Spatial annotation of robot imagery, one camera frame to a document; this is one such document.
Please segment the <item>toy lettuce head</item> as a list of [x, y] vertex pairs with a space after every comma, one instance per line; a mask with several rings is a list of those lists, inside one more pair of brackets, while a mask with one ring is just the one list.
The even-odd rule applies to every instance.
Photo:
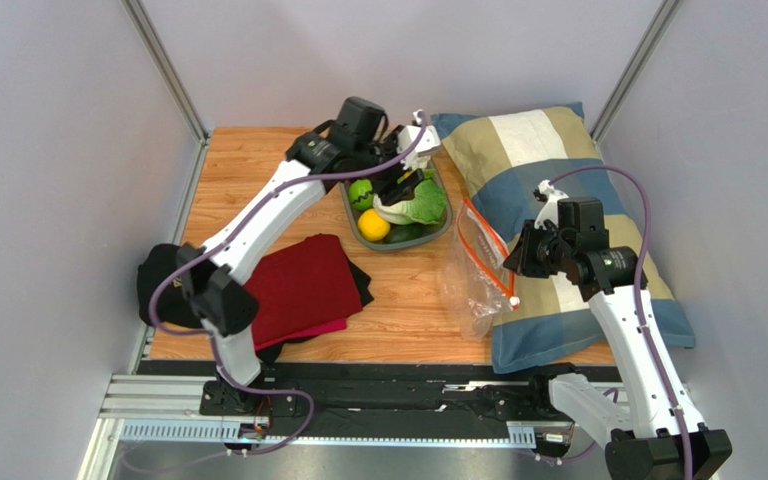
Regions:
[[391, 206], [382, 204], [378, 195], [373, 197], [373, 208], [384, 220], [395, 225], [437, 225], [443, 220], [448, 197], [433, 179], [423, 180], [414, 189], [414, 198]]

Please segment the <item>clear orange-zip plastic bag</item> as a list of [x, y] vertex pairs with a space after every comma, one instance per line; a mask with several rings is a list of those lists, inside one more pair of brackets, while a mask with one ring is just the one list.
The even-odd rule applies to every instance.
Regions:
[[507, 244], [469, 198], [462, 200], [451, 231], [441, 273], [443, 304], [462, 338], [478, 342], [497, 317], [519, 308], [515, 274], [504, 267]]

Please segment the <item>yellow toy lemon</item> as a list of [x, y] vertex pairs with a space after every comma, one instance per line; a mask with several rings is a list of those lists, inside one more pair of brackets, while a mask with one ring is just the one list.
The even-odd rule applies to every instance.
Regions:
[[356, 226], [361, 237], [368, 242], [380, 242], [391, 231], [391, 224], [374, 208], [364, 211], [358, 218]]

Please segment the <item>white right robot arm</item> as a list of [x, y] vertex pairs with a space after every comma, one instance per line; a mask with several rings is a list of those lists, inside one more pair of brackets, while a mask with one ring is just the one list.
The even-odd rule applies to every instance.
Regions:
[[504, 265], [531, 278], [563, 275], [598, 321], [625, 387], [626, 408], [581, 374], [549, 382], [552, 407], [602, 449], [613, 479], [710, 479], [732, 455], [727, 432], [711, 429], [671, 362], [645, 285], [643, 258], [613, 247], [594, 197], [541, 194]]

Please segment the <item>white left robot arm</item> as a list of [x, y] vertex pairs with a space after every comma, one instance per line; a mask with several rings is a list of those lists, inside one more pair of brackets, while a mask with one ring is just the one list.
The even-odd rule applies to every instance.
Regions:
[[220, 378], [253, 392], [260, 375], [252, 323], [259, 303], [245, 285], [272, 244], [337, 184], [370, 179], [384, 183], [383, 203], [406, 200], [423, 180], [418, 161], [437, 138], [423, 110], [410, 125], [380, 127], [386, 113], [360, 97], [347, 98], [336, 118], [298, 136], [267, 184], [223, 229], [201, 246], [182, 246], [171, 279], [210, 340]]

